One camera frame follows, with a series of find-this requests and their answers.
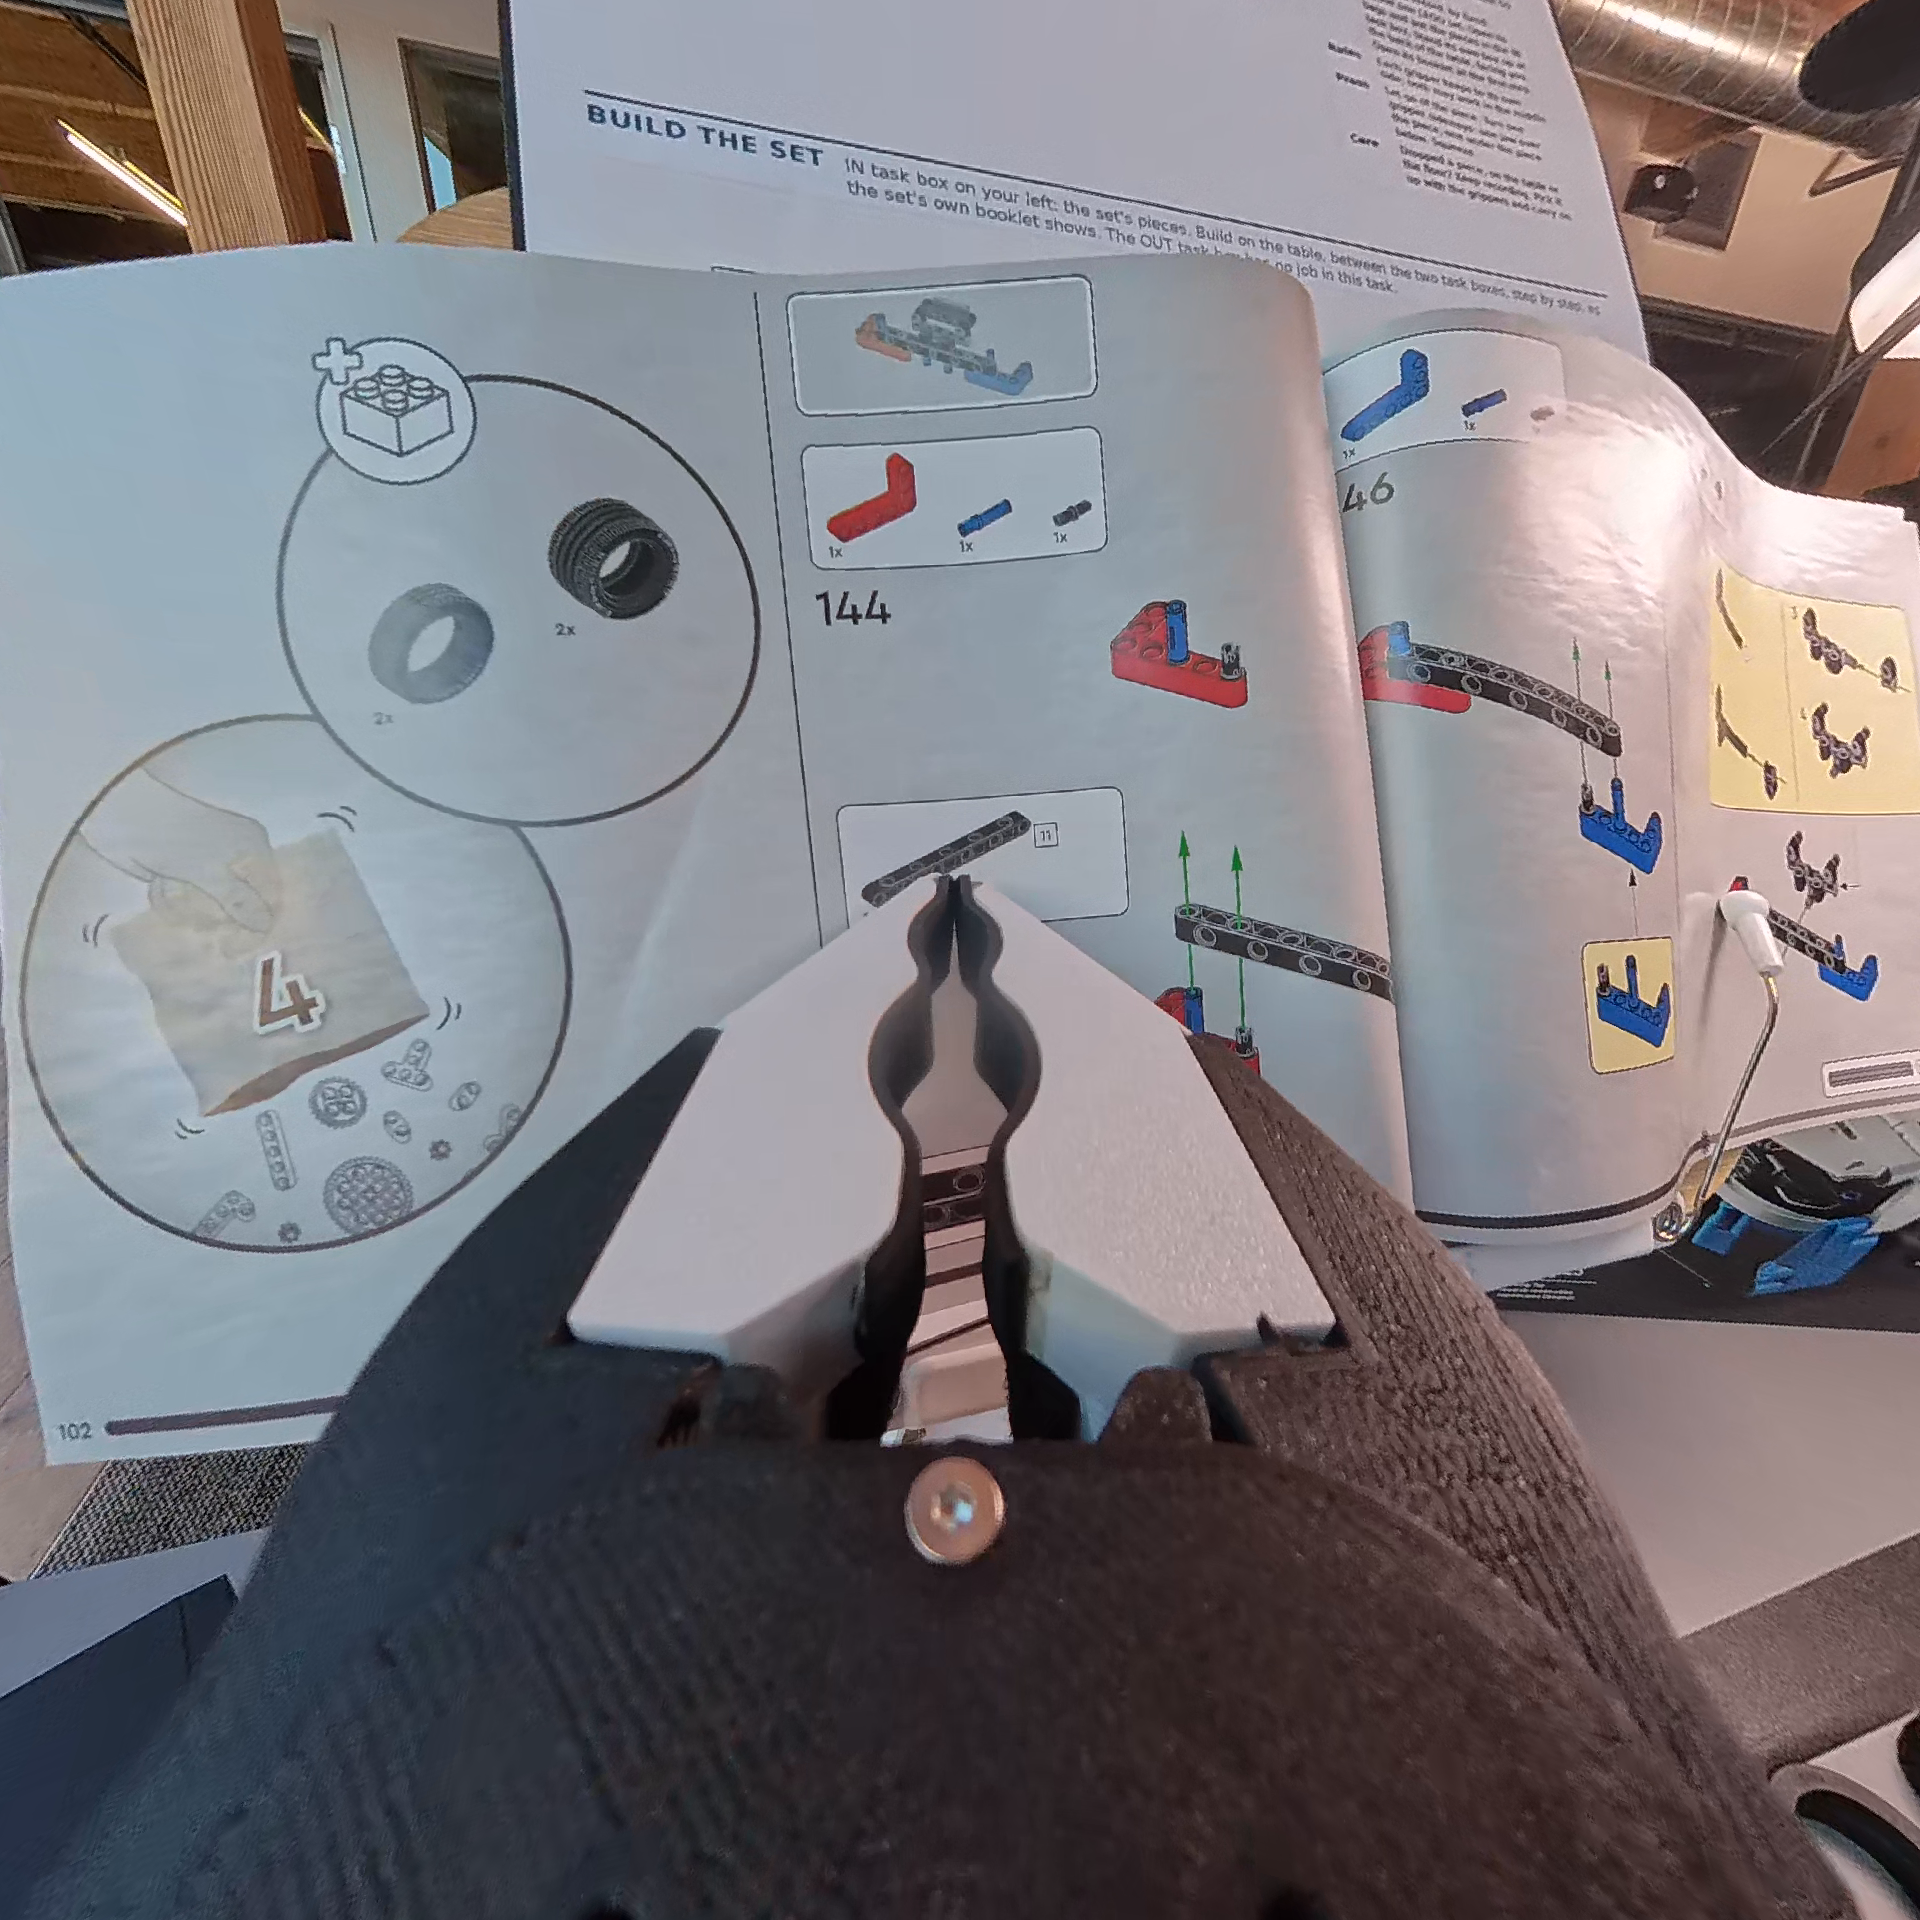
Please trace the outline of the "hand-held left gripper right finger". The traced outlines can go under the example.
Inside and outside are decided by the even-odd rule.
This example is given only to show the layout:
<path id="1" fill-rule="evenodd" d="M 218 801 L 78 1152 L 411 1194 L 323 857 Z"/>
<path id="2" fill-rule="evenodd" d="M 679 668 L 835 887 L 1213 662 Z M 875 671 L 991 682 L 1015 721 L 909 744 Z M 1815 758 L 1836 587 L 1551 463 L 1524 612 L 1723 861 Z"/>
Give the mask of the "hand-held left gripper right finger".
<path id="1" fill-rule="evenodd" d="M 1186 1032 L 989 884 L 956 884 L 976 1071 L 1004 1102 L 984 1289 L 1015 1436 L 1097 1436 L 1143 1368 L 1337 1319 Z"/>

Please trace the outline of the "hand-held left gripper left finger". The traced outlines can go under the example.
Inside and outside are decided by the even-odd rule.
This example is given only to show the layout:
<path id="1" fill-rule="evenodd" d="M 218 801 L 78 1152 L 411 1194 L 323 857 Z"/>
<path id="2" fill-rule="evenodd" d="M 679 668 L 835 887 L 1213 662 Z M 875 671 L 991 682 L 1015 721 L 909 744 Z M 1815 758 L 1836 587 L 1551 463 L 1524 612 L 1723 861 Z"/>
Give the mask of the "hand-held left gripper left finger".
<path id="1" fill-rule="evenodd" d="M 708 1049 L 569 1312 L 580 1341 L 760 1362 L 882 1436 L 924 1302 L 921 1141 L 952 876 L 750 1000 Z"/>

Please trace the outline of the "lego set box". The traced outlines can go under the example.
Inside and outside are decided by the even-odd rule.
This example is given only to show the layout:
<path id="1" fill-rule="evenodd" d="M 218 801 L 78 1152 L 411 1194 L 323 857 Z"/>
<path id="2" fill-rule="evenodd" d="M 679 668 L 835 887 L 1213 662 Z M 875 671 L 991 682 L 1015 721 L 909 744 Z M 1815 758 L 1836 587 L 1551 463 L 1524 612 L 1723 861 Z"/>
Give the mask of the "lego set box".
<path id="1" fill-rule="evenodd" d="M 1691 1238 L 1524 1282 L 1504 1308 L 1918 1330 L 1918 1108 L 1753 1138 Z"/>

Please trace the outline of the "lego instruction booklet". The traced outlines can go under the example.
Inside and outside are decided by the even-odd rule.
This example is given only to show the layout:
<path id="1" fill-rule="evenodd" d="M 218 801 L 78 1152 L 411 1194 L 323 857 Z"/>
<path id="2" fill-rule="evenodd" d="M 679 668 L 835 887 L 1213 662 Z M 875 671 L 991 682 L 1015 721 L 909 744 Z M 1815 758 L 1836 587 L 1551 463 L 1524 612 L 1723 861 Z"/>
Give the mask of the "lego instruction booklet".
<path id="1" fill-rule="evenodd" d="M 319 1436 L 690 1028 L 919 880 L 1486 1289 L 1918 1108 L 1918 529 L 1643 359 L 1279 264 L 294 248 L 3 292 L 3 1055 L 50 1458 Z"/>

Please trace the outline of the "printed task sheet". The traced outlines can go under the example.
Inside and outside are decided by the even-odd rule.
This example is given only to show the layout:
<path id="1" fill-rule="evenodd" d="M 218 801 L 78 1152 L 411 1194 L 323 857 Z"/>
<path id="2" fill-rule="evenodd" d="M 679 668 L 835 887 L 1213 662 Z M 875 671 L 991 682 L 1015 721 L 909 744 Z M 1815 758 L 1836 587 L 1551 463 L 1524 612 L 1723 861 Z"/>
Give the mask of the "printed task sheet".
<path id="1" fill-rule="evenodd" d="M 1226 253 L 1326 349 L 1476 307 L 1643 359 L 1551 4 L 502 4 L 499 38 L 532 251 Z"/>

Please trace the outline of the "black lamp head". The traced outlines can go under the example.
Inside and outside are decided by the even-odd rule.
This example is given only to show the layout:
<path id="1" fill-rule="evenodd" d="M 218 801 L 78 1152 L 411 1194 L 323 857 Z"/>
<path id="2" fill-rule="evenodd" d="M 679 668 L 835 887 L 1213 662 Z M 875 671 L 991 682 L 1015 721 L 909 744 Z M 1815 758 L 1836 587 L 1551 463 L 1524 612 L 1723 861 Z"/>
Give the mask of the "black lamp head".
<path id="1" fill-rule="evenodd" d="M 1857 4 L 1800 68 L 1800 91 L 1827 114 L 1918 102 L 1918 4 Z M 1885 217 L 1852 275 L 1844 343 L 1854 360 L 1918 359 L 1918 136 L 1896 167 Z"/>

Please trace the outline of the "wooden post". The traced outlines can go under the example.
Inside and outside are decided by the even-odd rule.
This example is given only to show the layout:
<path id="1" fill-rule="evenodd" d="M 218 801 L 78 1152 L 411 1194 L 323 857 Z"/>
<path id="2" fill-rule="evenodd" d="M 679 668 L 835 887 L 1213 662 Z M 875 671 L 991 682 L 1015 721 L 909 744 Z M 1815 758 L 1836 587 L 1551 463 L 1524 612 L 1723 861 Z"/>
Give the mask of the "wooden post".
<path id="1" fill-rule="evenodd" d="M 322 242 L 278 4 L 131 4 L 193 251 Z"/>

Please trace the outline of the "silver air duct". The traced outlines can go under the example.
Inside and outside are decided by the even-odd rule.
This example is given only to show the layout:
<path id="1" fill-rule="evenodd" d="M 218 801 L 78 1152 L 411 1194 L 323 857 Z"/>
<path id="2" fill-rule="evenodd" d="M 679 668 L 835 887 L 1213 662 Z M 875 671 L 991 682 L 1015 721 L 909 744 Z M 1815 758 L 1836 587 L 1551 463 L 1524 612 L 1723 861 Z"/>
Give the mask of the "silver air duct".
<path id="1" fill-rule="evenodd" d="M 1854 4 L 1551 4 L 1578 75 L 1739 125 L 1796 131 L 1869 157 L 1907 150 L 1918 108 L 1823 111 L 1802 60 Z"/>

